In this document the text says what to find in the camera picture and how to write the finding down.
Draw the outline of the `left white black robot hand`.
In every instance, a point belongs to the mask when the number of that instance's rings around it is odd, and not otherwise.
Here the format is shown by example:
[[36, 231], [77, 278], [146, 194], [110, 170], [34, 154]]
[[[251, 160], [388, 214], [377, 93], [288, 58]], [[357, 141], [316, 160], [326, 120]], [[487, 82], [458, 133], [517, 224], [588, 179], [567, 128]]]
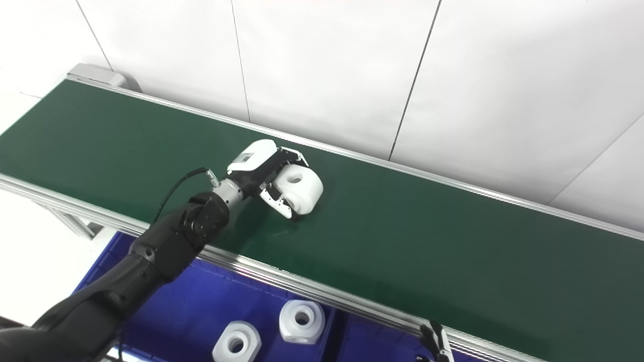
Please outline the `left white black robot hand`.
[[286, 177], [285, 168], [309, 168], [303, 154], [288, 147], [278, 147], [274, 140], [265, 138], [251, 143], [227, 167], [227, 182], [232, 183], [240, 200], [261, 199], [289, 220], [299, 220], [312, 213], [316, 199], [308, 196], [288, 197], [277, 186], [278, 179]]

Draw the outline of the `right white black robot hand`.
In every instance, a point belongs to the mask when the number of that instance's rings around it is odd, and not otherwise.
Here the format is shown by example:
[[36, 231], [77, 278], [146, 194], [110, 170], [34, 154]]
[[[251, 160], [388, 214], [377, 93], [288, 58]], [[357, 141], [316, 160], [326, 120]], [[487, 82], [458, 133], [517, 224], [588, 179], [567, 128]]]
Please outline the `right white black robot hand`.
[[437, 319], [431, 319], [429, 325], [419, 325], [419, 331], [419, 341], [432, 357], [417, 354], [415, 361], [455, 361], [448, 335]]

